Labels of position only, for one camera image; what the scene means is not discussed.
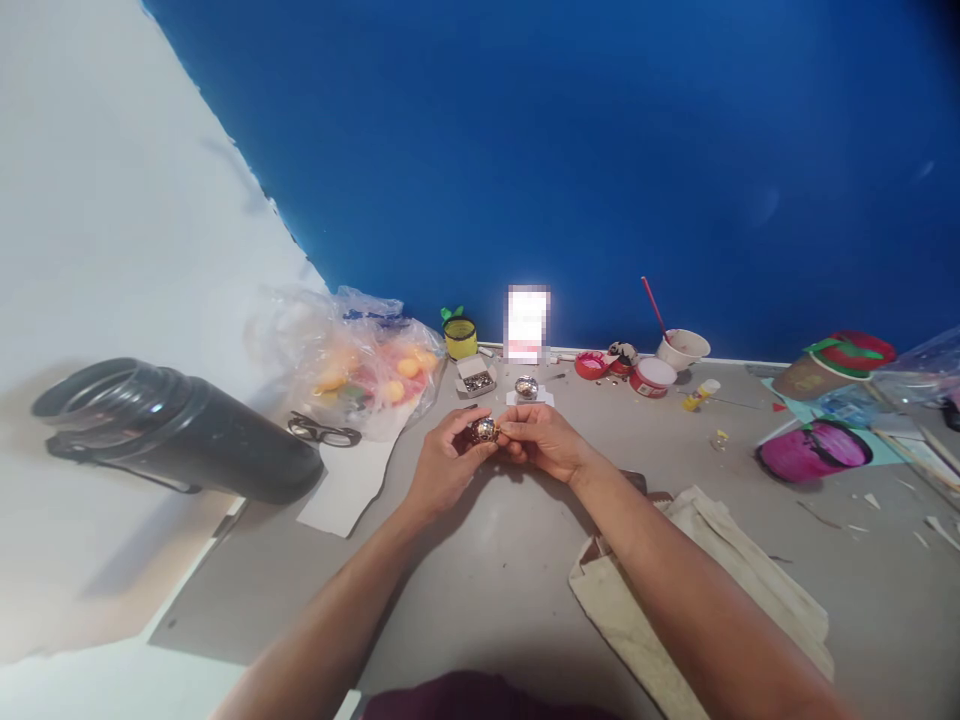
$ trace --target eyeglasses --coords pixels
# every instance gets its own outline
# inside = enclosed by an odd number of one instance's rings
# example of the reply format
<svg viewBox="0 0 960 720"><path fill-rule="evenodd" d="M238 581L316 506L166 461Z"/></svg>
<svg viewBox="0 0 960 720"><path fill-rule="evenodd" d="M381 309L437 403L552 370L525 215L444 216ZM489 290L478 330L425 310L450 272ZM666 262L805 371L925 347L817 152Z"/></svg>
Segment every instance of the eyeglasses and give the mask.
<svg viewBox="0 0 960 720"><path fill-rule="evenodd" d="M352 428L333 428L321 425L316 420L308 418L303 413L291 410L293 415L287 421L287 430L291 435L301 440L309 440L315 443L323 443L332 447L353 447L360 442L363 435Z"/></svg>

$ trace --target glue bottle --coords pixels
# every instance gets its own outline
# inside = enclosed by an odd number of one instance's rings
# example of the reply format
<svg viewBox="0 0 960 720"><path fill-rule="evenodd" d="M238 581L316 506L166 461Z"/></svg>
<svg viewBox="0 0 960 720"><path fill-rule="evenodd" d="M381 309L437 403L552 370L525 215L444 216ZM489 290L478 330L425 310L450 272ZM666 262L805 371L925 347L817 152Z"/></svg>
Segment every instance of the glue bottle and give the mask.
<svg viewBox="0 0 960 720"><path fill-rule="evenodd" d="M713 395L719 389L720 383L718 383L716 380L704 380L700 387L684 398L683 409L693 412L700 403Z"/></svg>

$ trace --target brown container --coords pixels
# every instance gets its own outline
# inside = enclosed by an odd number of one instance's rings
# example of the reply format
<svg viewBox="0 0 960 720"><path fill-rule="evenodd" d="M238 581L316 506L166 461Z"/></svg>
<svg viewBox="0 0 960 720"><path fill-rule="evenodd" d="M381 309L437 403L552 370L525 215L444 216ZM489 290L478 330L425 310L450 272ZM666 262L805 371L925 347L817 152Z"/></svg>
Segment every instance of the brown container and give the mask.
<svg viewBox="0 0 960 720"><path fill-rule="evenodd" d="M869 379L843 375L824 365L813 353L807 353L784 370L783 374L773 381L772 387L774 392L791 400L806 401L816 400L832 390Z"/></svg>

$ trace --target person's right hand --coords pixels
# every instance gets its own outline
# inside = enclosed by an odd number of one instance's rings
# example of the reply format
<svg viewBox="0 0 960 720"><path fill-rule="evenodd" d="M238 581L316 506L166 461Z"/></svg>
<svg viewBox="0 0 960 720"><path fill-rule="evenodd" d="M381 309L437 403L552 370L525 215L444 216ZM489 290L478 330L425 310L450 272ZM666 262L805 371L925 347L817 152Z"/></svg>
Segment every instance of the person's right hand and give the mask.
<svg viewBox="0 0 960 720"><path fill-rule="evenodd" d="M516 463L532 462L560 482L570 483L599 453L566 419L542 403L511 406L497 420L497 444Z"/></svg>

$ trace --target fruit in plastic bag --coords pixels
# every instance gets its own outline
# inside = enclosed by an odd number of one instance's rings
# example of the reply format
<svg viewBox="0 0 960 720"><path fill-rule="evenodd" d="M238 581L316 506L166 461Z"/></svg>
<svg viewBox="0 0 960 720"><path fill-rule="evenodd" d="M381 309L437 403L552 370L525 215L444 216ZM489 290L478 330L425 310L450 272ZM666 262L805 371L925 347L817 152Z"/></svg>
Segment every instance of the fruit in plastic bag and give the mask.
<svg viewBox="0 0 960 720"><path fill-rule="evenodd" d="M336 295L267 290L248 323L248 347L286 380L288 409L387 439L406 417L399 408L417 403L415 419L433 405L445 353L440 335L402 310L399 300L348 287Z"/></svg>

